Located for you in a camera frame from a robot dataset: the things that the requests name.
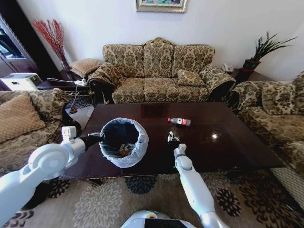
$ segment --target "plastic bottle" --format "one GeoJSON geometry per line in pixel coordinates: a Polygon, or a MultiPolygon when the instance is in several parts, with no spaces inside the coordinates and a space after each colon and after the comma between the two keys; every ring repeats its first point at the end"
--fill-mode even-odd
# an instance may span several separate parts
{"type": "Polygon", "coordinates": [[[191,120],[181,119],[181,118],[173,118],[173,119],[168,118],[168,122],[190,126],[191,120]]]}

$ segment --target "damask sofa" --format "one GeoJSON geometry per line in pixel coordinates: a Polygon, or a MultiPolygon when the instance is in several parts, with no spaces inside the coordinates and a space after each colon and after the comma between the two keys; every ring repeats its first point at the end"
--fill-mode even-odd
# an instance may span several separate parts
{"type": "Polygon", "coordinates": [[[218,101],[235,80],[209,65],[214,53],[209,45],[174,45],[161,38],[143,45],[105,45],[106,64],[88,76],[88,83],[105,104],[218,101]],[[203,85],[179,85],[179,70],[199,74],[203,85]]]}
{"type": "Polygon", "coordinates": [[[228,106],[286,165],[272,172],[304,208],[304,72],[292,82],[295,86],[292,105],[296,108],[292,114],[266,113],[262,103],[265,84],[277,82],[238,84],[230,93],[228,106]]]}
{"type": "Polygon", "coordinates": [[[0,176],[23,167],[29,155],[38,147],[47,143],[61,142],[61,127],[80,125],[65,112],[69,99],[60,89],[43,91],[0,91],[0,104],[12,98],[29,93],[31,101],[45,127],[23,134],[17,138],[0,143],[0,176]]]}

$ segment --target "patterned rug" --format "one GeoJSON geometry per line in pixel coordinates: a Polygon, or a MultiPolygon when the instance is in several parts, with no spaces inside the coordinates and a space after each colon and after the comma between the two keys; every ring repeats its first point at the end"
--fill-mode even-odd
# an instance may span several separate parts
{"type": "Polygon", "coordinates": [[[73,104],[73,97],[70,97],[70,102],[66,106],[66,112],[78,123],[81,125],[81,129],[83,130],[88,122],[94,107],[92,105],[92,100],[90,97],[76,97],[74,104],[73,104]],[[73,108],[77,109],[77,112],[71,114],[69,112],[71,105],[73,104],[73,108]]]}
{"type": "MultiPolygon", "coordinates": [[[[302,228],[304,213],[268,170],[203,173],[217,214],[231,228],[302,228]]],[[[4,227],[118,228],[134,212],[156,210],[201,228],[177,174],[103,179],[99,187],[53,180],[49,198],[4,227]]]]}

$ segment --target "dark wooden table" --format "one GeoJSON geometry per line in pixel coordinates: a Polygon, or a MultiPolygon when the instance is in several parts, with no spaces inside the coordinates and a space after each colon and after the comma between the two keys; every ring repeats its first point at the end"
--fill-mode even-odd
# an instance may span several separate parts
{"type": "Polygon", "coordinates": [[[80,155],[77,164],[61,179],[94,179],[132,175],[177,173],[174,156],[168,151],[169,131],[187,145],[186,155],[202,171],[247,170],[282,167],[279,159],[223,103],[164,103],[97,105],[82,136],[100,132],[117,117],[131,118],[147,131],[149,145],[135,166],[121,169],[103,157],[95,144],[80,155]],[[168,123],[168,117],[187,118],[191,125],[168,123]]]}

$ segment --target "trash can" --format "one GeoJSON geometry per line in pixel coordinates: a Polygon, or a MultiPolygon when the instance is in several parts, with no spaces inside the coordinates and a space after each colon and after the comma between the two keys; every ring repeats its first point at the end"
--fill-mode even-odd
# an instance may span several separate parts
{"type": "Polygon", "coordinates": [[[134,166],[146,154],[149,137],[135,120],[113,119],[102,128],[100,135],[102,154],[120,168],[134,166]]]}

